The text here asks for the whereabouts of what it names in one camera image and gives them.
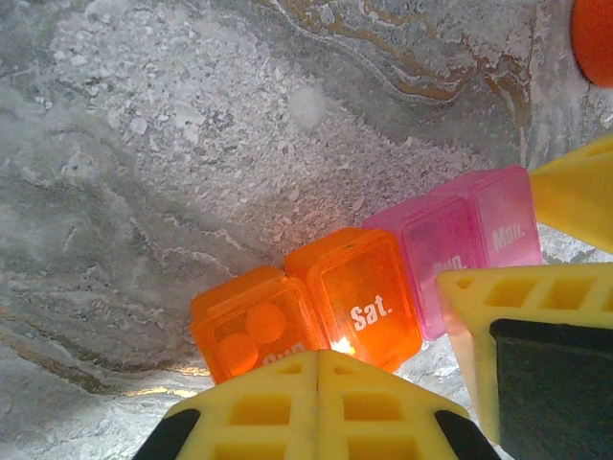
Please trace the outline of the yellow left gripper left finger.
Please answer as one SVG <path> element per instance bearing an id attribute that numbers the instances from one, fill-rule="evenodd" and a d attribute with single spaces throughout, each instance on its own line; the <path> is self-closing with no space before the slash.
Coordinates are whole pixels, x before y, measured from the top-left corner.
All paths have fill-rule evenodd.
<path id="1" fill-rule="evenodd" d="M 314 459 L 318 355 L 304 352 L 172 406 L 136 459 Z"/>

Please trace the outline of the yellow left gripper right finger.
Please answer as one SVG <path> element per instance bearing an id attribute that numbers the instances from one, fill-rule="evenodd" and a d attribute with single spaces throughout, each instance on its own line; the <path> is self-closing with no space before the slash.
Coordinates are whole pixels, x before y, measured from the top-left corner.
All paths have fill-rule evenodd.
<path id="1" fill-rule="evenodd" d="M 406 379 L 319 354 L 320 459 L 497 459 L 466 410 Z"/>

